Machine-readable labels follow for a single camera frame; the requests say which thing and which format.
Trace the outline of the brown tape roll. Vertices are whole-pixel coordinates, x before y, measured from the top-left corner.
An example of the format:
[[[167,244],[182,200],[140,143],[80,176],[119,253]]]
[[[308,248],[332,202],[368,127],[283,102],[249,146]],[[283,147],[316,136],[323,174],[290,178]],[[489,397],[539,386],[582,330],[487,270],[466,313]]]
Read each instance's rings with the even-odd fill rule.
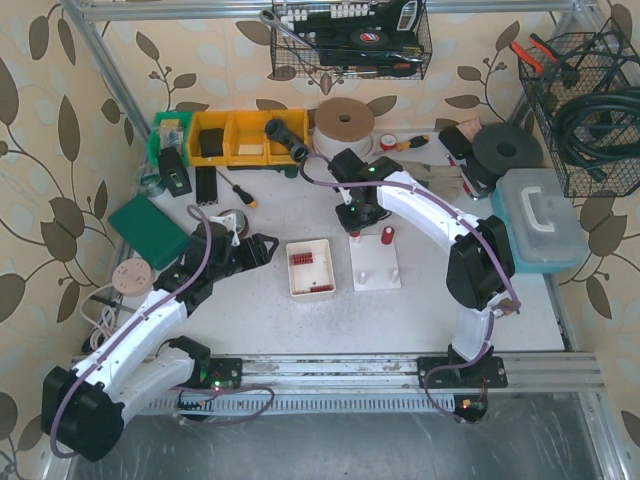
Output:
[[[248,217],[242,210],[238,209],[228,209],[219,213],[220,216],[227,216],[231,214],[234,214],[236,217],[236,233],[241,239],[243,239],[247,236],[250,230]]]

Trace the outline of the white parts tray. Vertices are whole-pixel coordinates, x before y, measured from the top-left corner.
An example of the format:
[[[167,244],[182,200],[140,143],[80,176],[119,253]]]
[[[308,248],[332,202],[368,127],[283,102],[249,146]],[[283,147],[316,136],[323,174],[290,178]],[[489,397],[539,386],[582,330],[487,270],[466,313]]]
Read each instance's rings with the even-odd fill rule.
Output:
[[[296,253],[312,252],[313,263],[294,266],[291,256]],[[298,302],[314,302],[330,300],[336,292],[336,282],[328,239],[292,242],[286,245],[289,291],[291,297]],[[330,284],[333,291],[311,293],[310,288],[317,285]]]

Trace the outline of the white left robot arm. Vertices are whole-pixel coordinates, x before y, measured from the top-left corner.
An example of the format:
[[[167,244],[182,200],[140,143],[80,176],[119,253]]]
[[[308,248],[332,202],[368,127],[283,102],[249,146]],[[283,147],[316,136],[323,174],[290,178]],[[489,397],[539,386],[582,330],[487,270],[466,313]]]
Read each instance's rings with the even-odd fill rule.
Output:
[[[140,308],[93,353],[43,382],[40,427],[56,451],[104,458],[125,426],[159,395],[177,388],[215,397],[240,386],[242,363],[219,361],[209,347],[170,334],[213,292],[215,283],[269,264],[279,246],[256,233],[199,225],[174,263],[161,272]]]

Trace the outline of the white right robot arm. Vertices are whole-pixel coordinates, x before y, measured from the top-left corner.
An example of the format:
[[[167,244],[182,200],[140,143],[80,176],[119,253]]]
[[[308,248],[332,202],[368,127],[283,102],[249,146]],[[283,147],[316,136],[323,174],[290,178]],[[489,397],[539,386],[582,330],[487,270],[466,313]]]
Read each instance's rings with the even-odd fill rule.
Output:
[[[511,281],[515,263],[504,222],[454,207],[388,157],[367,163],[345,149],[326,164],[335,179],[331,186],[349,197],[336,207],[346,232],[395,214],[448,254],[446,288],[459,306],[451,348],[466,362],[484,356],[495,318],[521,305]]]

